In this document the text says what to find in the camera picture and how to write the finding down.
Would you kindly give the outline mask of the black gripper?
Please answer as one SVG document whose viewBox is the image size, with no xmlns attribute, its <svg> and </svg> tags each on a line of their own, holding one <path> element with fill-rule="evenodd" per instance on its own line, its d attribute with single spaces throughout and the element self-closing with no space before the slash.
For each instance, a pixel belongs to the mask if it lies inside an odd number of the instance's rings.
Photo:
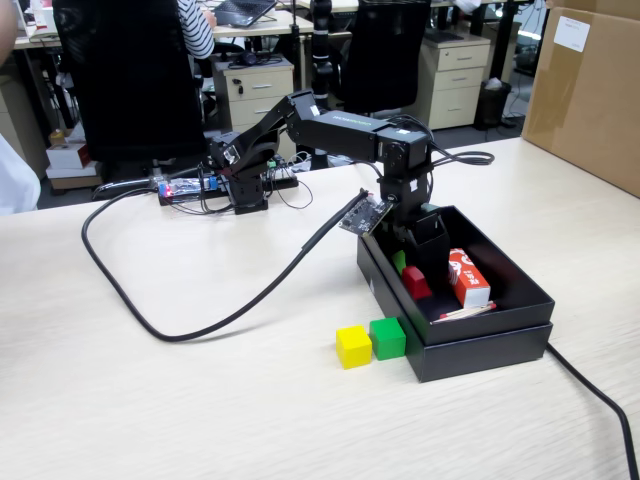
<svg viewBox="0 0 640 480">
<path fill-rule="evenodd" d="M 430 286 L 448 283 L 450 236 L 442 218 L 442 207 L 423 204 L 406 222 L 399 223 L 392 211 L 382 222 L 381 245 L 402 275 L 407 263 L 418 266 Z"/>
</svg>

